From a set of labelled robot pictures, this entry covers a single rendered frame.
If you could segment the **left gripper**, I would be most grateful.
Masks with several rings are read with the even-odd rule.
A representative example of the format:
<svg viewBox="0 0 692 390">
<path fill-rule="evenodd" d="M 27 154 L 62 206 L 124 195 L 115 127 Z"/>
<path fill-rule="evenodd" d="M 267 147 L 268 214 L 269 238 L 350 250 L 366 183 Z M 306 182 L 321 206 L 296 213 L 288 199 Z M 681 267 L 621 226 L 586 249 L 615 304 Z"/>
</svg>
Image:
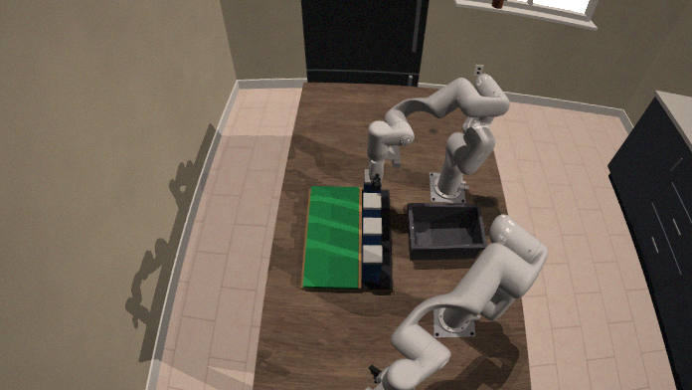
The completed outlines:
<svg viewBox="0 0 692 390">
<path fill-rule="evenodd" d="M 369 367 L 369 369 L 371 370 L 371 374 L 374 375 L 373 378 L 376 379 L 374 383 L 380 384 L 380 383 L 383 381 L 383 380 L 382 380 L 382 379 L 383 379 L 383 376 L 384 376 L 384 374 L 385 374 L 385 372 L 387 371 L 388 368 L 389 368 L 389 366 L 386 367 L 383 371 L 381 371 L 381 370 L 379 370 L 378 368 L 376 368 L 376 367 L 373 366 L 373 365 L 371 365 L 371 366 Z M 375 372 L 375 373 L 374 373 L 374 372 Z M 380 373 L 380 372 L 381 372 L 381 373 Z M 377 374 L 378 374 L 378 375 L 377 375 Z M 377 377 L 377 378 L 376 378 L 376 377 Z"/>
</svg>

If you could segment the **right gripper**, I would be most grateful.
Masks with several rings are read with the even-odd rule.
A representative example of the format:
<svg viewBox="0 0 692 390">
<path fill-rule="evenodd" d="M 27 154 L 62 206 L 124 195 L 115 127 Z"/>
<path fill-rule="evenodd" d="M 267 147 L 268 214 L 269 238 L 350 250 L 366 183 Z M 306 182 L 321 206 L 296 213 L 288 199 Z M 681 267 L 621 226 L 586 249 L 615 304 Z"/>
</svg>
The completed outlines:
<svg viewBox="0 0 692 390">
<path fill-rule="evenodd" d="M 385 159 L 373 160 L 369 157 L 369 179 L 373 180 L 372 191 L 380 191 L 380 186 L 381 186 L 380 180 L 382 180 L 382 178 L 383 178 Z M 374 182 L 374 180 L 375 180 L 375 182 Z"/>
</svg>

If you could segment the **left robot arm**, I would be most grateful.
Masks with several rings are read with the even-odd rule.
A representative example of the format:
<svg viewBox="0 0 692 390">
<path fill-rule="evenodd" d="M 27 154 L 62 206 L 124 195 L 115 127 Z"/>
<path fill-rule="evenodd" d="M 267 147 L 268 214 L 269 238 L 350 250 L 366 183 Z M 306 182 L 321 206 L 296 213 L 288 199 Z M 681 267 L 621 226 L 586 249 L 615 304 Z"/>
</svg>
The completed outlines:
<svg viewBox="0 0 692 390">
<path fill-rule="evenodd" d="M 418 325 L 429 311 L 440 308 L 441 327 L 461 332 L 480 320 L 474 314 L 496 320 L 535 283 L 548 258 L 547 247 L 507 215 L 494 219 L 489 236 L 492 244 L 455 289 L 420 303 L 395 330 L 391 342 L 408 359 L 393 362 L 374 390 L 414 390 L 449 361 L 448 348 Z"/>
</svg>

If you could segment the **grey crate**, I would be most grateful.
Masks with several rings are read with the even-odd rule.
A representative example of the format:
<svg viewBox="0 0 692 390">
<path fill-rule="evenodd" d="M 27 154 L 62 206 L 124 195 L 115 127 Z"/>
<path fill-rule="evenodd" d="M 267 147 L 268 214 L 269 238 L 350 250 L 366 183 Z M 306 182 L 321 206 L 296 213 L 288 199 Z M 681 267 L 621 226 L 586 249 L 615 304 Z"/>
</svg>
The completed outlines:
<svg viewBox="0 0 692 390">
<path fill-rule="evenodd" d="M 410 260 L 475 259 L 487 247 L 480 204 L 408 203 L 408 231 Z"/>
</svg>

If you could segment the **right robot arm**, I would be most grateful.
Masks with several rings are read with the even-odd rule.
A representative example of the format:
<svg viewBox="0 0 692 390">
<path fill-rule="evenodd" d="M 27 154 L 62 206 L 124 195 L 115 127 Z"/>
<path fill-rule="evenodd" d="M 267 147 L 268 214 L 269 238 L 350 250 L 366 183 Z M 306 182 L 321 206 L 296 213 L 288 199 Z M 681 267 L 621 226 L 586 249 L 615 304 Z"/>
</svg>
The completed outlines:
<svg viewBox="0 0 692 390">
<path fill-rule="evenodd" d="M 415 139 L 406 117 L 425 111 L 443 118 L 458 107 L 468 116 L 462 126 L 464 134 L 456 132 L 448 138 L 440 177 L 433 185 L 440 197 L 456 198 L 462 189 L 469 189 L 462 185 L 465 181 L 460 182 L 462 175 L 475 172 L 495 147 L 489 129 L 494 116 L 505 114 L 510 107 L 508 97 L 489 75 L 479 75 L 474 86 L 467 79 L 458 78 L 429 97 L 406 99 L 392 107 L 385 121 L 369 125 L 368 156 L 373 160 L 393 160 L 393 168 L 400 168 L 399 145 L 411 144 Z"/>
</svg>

